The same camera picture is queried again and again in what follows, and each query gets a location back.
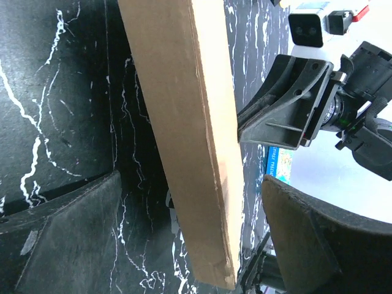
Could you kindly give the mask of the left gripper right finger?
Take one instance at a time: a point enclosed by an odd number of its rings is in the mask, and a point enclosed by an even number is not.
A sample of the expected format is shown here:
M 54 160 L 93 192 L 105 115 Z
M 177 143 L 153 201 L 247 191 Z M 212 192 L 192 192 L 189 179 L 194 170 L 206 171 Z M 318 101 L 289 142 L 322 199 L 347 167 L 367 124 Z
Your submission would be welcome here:
M 272 176 L 262 202 L 287 293 L 391 293 L 391 224 Z

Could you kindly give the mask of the cardboard box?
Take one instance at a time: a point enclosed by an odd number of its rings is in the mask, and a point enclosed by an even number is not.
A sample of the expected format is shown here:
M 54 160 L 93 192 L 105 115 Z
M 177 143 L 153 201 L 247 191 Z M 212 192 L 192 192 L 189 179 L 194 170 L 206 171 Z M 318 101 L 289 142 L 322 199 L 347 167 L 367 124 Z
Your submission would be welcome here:
M 232 290 L 244 178 L 224 3 L 119 8 L 194 277 Z

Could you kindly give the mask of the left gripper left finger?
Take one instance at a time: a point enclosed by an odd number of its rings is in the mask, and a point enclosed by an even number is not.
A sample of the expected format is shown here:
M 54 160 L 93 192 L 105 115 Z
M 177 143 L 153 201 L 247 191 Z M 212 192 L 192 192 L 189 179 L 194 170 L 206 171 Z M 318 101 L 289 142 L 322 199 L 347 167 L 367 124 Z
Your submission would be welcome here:
M 1 293 L 92 293 L 122 194 L 118 171 L 1 219 Z

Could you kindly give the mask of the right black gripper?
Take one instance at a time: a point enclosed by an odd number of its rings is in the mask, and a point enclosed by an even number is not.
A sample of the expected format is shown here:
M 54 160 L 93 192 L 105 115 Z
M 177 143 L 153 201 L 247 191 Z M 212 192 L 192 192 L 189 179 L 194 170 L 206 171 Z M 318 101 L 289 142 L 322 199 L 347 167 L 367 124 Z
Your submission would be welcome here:
M 330 57 L 277 55 L 237 115 L 239 142 L 296 150 L 325 130 L 339 147 L 390 147 L 391 123 L 378 115 L 391 101 L 391 53 L 364 41 L 351 56 Z

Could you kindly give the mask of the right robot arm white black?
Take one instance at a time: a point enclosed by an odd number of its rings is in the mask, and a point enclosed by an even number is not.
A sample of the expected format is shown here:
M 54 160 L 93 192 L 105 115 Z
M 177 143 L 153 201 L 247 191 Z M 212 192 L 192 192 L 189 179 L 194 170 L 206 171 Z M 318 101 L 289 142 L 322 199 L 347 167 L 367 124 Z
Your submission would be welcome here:
M 321 130 L 334 132 L 363 168 L 391 179 L 391 123 L 379 113 L 391 101 L 391 55 L 363 42 L 331 62 L 276 56 L 251 101 L 238 113 L 238 140 L 296 150 Z

